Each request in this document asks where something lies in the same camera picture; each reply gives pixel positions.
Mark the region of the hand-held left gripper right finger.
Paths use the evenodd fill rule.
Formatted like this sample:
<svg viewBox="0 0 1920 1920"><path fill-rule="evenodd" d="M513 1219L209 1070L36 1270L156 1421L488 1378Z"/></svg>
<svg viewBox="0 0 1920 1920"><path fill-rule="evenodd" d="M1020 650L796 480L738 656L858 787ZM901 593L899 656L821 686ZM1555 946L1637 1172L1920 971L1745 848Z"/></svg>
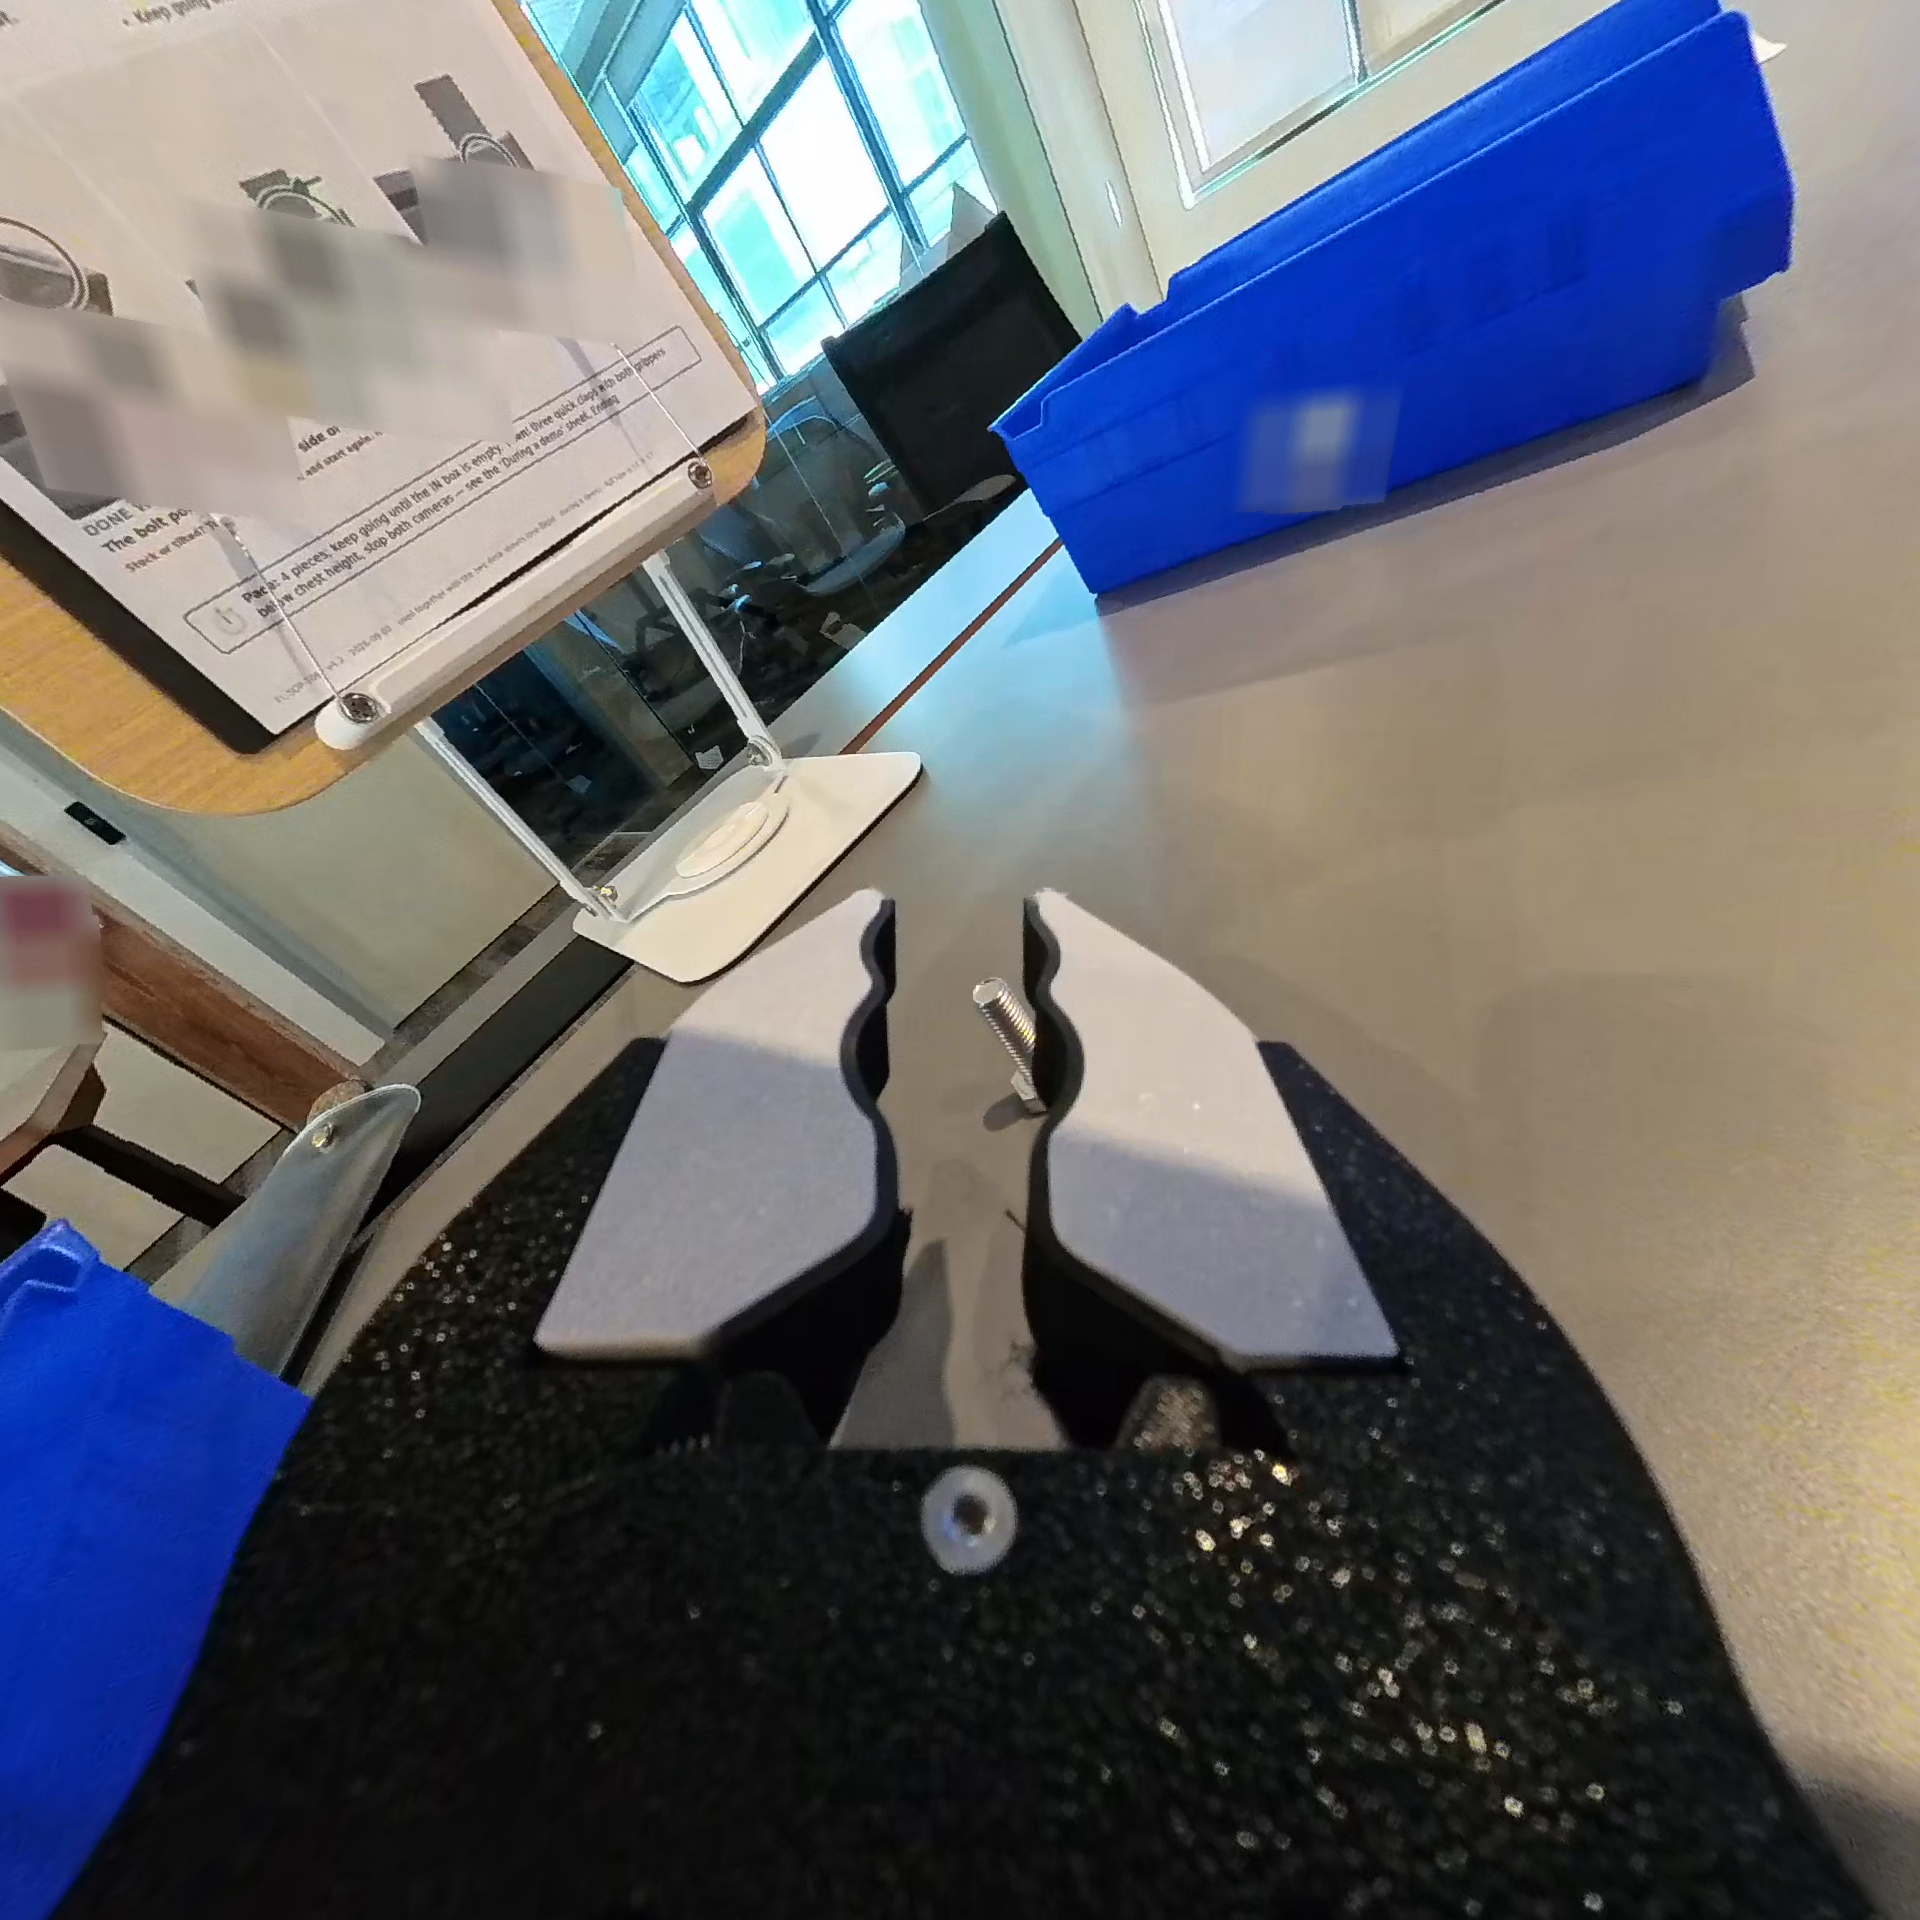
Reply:
<svg viewBox="0 0 1920 1920"><path fill-rule="evenodd" d="M1059 889L1024 901L1048 1105L1023 1299L1050 1403L1152 1377L1389 1373L1401 1342L1261 1043L1221 997Z"/></svg>

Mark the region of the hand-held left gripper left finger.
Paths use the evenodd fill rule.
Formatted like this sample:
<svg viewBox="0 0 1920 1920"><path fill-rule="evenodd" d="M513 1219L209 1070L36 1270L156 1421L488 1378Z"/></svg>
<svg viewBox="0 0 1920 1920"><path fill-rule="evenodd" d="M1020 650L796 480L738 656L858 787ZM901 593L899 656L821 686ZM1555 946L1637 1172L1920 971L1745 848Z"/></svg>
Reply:
<svg viewBox="0 0 1920 1920"><path fill-rule="evenodd" d="M537 1321L545 1357L853 1395L905 1283L893 988L897 902L858 889L673 1021Z"/></svg>

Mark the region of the silver hex nut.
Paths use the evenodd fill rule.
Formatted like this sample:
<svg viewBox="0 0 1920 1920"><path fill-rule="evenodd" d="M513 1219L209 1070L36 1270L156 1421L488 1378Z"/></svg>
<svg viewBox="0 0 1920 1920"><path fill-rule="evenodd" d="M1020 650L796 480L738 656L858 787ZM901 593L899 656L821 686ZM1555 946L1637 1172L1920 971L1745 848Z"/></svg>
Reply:
<svg viewBox="0 0 1920 1920"><path fill-rule="evenodd" d="M1048 1101L1037 1085L1040 1032L1036 1018L1015 988L1002 977L978 981L971 989L971 1000L983 1025L993 1032L1012 1065L1015 1098L1028 1113L1043 1115L1048 1112Z"/></svg>

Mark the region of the brown wooden furniture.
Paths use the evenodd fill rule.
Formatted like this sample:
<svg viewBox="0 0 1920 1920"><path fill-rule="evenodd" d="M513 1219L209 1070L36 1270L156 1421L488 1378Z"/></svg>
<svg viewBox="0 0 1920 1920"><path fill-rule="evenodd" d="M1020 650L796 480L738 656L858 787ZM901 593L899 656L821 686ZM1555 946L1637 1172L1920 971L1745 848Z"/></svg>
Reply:
<svg viewBox="0 0 1920 1920"><path fill-rule="evenodd" d="M101 918L104 1018L253 1113L298 1132L361 1070L145 924Z"/></svg>

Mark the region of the blue plastic storage bin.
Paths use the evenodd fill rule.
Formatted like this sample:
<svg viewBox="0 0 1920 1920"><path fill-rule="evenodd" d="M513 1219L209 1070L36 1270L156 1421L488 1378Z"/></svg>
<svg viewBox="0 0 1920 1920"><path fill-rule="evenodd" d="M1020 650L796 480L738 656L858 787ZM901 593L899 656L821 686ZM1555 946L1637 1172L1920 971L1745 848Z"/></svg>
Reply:
<svg viewBox="0 0 1920 1920"><path fill-rule="evenodd" d="M1615 5L1117 307L993 430L1109 593L1698 382L1789 264L1746 18Z"/></svg>
<svg viewBox="0 0 1920 1920"><path fill-rule="evenodd" d="M63 1220L5 1262L5 1918L128 1801L309 1406Z"/></svg>

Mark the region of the black office chair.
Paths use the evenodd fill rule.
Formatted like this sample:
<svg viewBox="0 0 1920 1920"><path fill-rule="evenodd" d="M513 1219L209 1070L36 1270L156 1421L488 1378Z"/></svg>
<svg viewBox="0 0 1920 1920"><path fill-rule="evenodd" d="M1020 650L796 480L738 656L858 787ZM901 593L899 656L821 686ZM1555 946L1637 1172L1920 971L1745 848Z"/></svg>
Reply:
<svg viewBox="0 0 1920 1920"><path fill-rule="evenodd" d="M1082 333L1007 212L928 277L833 337L823 357L925 513L1020 477L994 420Z"/></svg>

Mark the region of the paned glass window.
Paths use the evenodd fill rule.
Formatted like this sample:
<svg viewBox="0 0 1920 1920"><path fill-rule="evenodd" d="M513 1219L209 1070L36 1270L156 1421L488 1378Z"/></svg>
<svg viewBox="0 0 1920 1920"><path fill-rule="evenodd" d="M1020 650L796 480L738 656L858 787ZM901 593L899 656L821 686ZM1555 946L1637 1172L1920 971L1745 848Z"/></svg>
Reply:
<svg viewBox="0 0 1920 1920"><path fill-rule="evenodd" d="M1490 3L1141 3L1186 206L1492 11Z"/></svg>
<svg viewBox="0 0 1920 1920"><path fill-rule="evenodd" d="M917 3L527 3L759 389L997 198Z"/></svg>

